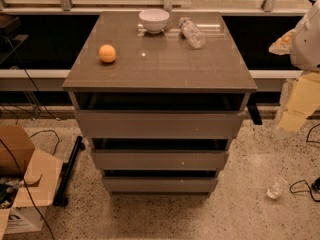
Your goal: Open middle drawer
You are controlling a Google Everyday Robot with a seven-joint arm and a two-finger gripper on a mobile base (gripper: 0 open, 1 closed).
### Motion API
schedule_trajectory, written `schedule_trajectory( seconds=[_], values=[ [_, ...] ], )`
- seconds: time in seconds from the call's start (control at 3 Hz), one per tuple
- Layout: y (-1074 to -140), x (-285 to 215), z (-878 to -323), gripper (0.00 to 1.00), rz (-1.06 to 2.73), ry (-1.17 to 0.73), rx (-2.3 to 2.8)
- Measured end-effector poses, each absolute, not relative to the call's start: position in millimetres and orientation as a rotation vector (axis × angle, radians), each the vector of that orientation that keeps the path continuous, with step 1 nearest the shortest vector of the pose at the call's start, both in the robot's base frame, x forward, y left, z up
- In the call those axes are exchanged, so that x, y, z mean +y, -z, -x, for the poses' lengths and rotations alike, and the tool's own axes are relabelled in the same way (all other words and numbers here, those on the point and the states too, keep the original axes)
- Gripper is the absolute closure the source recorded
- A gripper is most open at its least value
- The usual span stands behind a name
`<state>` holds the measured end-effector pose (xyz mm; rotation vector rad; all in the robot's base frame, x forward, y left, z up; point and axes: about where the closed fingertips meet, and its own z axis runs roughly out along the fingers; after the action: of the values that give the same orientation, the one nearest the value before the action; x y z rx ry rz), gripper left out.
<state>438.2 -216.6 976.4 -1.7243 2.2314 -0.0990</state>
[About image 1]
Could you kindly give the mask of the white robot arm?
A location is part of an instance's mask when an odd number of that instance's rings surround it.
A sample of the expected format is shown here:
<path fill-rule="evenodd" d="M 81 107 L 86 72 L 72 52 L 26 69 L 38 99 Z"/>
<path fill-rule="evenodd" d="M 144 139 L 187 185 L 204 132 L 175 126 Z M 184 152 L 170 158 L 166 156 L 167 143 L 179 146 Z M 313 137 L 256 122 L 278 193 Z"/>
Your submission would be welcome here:
<path fill-rule="evenodd" d="M 282 89 L 274 133 L 286 138 L 297 133 L 307 118 L 320 107 L 320 1 L 314 2 L 296 27 L 278 38 L 269 52 L 290 55 L 301 75 Z"/>

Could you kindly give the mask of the white gripper base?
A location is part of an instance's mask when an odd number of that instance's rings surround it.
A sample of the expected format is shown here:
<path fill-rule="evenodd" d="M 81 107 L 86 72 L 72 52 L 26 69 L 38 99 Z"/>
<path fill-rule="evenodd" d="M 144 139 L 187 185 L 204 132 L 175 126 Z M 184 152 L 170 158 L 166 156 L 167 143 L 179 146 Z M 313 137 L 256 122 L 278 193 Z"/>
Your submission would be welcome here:
<path fill-rule="evenodd" d="M 269 52 L 276 55 L 289 54 L 293 34 L 293 29 L 283 34 L 280 38 L 278 38 L 274 43 L 271 44 L 271 46 L 269 47 Z"/>

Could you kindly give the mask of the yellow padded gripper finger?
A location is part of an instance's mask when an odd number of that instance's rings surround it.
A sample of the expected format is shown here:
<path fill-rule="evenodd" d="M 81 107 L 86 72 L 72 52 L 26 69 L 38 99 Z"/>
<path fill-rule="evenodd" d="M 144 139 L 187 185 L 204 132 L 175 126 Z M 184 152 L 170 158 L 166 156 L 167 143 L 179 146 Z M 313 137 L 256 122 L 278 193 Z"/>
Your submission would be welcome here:
<path fill-rule="evenodd" d="M 320 74 L 303 72 L 297 79 L 287 79 L 280 95 L 273 133 L 277 138 L 296 134 L 320 108 Z"/>

